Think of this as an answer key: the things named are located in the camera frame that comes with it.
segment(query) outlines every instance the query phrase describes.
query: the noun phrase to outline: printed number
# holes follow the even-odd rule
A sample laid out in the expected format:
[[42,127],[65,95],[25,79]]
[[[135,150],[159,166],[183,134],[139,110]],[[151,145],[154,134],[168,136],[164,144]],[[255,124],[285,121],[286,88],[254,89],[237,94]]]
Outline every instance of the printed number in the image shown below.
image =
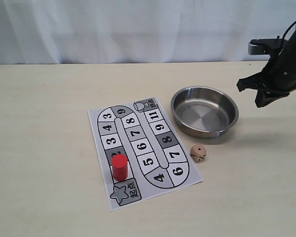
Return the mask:
[[182,175],[183,174],[183,170],[180,167],[172,170],[172,172],[174,175]]
[[110,131],[111,128],[112,128],[112,126],[111,126],[111,125],[107,125],[107,126],[104,126],[103,128],[104,128],[105,130],[107,130],[107,131]]
[[160,130],[164,129],[164,126],[163,126],[162,124],[158,124],[158,125],[156,125],[155,128],[156,128],[158,131],[160,131]]
[[141,143],[137,145],[137,149],[138,150],[144,150],[147,148],[147,145],[145,143]]
[[132,137],[134,137],[134,136],[135,136],[135,135],[134,135],[134,133],[135,133],[135,134],[140,134],[140,132],[139,132],[139,131],[137,131],[137,132],[130,131],[130,134],[132,135]]
[[149,115],[150,115],[150,118],[151,118],[151,119],[156,119],[156,118],[159,117],[159,116],[157,115],[157,112],[156,112],[156,111],[153,112],[153,113],[150,113]]
[[112,118],[112,115],[111,114],[107,114],[107,115],[103,115],[103,118],[107,119],[107,118]]
[[179,156],[180,152],[169,152],[169,155],[170,155],[171,158],[174,158],[173,155]]
[[115,138],[107,139],[107,144],[109,145],[111,143],[113,143],[113,144],[116,143]]
[[162,138],[162,141],[163,141],[164,143],[168,143],[168,142],[172,142],[172,139],[171,139],[171,137],[166,136],[166,137]]
[[126,122],[127,122],[127,123],[134,123],[135,120],[134,120],[133,118],[130,118],[130,119],[127,119]]
[[159,182],[163,182],[163,178],[164,178],[163,174],[159,174],[157,176],[154,176],[154,179]]
[[153,164],[153,160],[151,158],[148,158],[147,160],[143,160],[144,166]]
[[117,152],[117,153],[112,153],[112,158],[113,158],[113,156],[115,156],[115,155],[117,155],[117,154],[120,154],[120,152]]
[[125,110],[124,109],[120,109],[120,110],[117,111],[117,113],[121,115],[121,114],[125,113]]

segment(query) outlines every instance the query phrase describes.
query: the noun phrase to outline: star symbol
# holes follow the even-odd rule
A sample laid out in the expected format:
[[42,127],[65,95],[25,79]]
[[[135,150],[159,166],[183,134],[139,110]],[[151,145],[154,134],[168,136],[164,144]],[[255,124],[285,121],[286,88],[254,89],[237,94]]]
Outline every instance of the star symbol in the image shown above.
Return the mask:
[[110,198],[116,199],[117,203],[120,204],[124,198],[128,198],[128,194],[125,192],[126,187],[114,186],[114,192],[110,195]]

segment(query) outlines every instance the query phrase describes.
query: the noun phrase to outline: cable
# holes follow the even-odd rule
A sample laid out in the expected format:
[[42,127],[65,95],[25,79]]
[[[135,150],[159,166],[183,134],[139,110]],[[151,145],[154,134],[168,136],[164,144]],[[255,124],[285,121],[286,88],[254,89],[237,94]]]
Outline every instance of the cable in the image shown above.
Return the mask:
[[290,29],[296,24],[296,21],[294,21],[288,28],[287,30],[285,31],[285,33],[283,34],[283,37],[282,37],[282,41],[281,41],[281,50],[283,49],[283,44],[284,44],[284,38],[285,36],[287,35],[288,31],[290,31]]

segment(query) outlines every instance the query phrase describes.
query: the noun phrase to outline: bowl rim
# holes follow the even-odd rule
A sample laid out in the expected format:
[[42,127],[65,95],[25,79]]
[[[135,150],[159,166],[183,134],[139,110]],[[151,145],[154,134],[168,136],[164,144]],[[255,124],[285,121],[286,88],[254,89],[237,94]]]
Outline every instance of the bowl rim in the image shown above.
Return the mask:
[[[185,123],[182,121],[182,119],[177,115],[176,113],[176,110],[174,108],[174,101],[176,99],[176,97],[181,94],[183,91],[186,91],[188,89],[191,89],[191,88],[202,88],[202,89],[208,89],[208,90],[213,90],[223,96],[225,96],[229,101],[230,103],[232,104],[232,106],[234,107],[235,109],[235,118],[233,119],[233,121],[228,125],[226,126],[224,129],[221,129],[221,130],[216,130],[216,131],[209,131],[209,130],[202,130],[202,129],[198,129],[196,127],[193,127],[193,126],[190,126],[189,124]],[[219,132],[224,132],[224,131],[227,131],[229,130],[231,127],[233,127],[238,119],[239,119],[239,109],[238,109],[238,106],[237,104],[235,103],[235,101],[229,96],[227,95],[226,93],[222,92],[221,90],[218,90],[218,89],[215,89],[213,87],[210,87],[210,86],[202,86],[202,85],[193,85],[193,86],[187,86],[185,88],[182,88],[180,90],[178,90],[173,96],[172,96],[172,99],[171,99],[171,111],[172,111],[172,114],[173,116],[175,117],[176,121],[179,121],[181,123],[181,125],[189,128],[189,129],[192,129],[192,130],[195,130],[195,131],[199,131],[199,132],[204,132],[204,133],[219,133]]]

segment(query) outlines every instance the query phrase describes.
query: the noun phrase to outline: die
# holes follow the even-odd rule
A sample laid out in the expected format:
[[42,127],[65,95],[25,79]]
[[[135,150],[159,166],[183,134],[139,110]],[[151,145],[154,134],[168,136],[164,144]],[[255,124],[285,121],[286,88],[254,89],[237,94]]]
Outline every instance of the die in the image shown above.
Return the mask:
[[196,144],[191,148],[190,155],[195,162],[201,162],[206,158],[207,151],[201,144]]

